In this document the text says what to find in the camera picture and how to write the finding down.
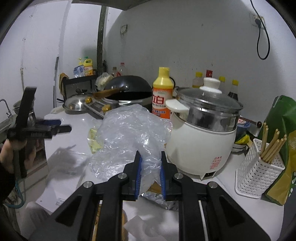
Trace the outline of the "person's left hand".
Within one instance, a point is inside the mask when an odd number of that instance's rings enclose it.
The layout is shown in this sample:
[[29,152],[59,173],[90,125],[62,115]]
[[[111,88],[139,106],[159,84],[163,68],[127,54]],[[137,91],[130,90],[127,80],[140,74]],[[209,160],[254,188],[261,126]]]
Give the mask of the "person's left hand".
[[[21,150],[22,148],[27,146],[27,141],[10,141],[6,139],[4,145],[1,149],[1,164],[3,167],[10,173],[14,173],[14,165],[13,165],[13,158],[14,152]],[[31,152],[29,153],[27,159],[24,161],[24,165],[26,170],[29,170],[33,166],[34,159],[36,157],[36,146],[32,147]]]

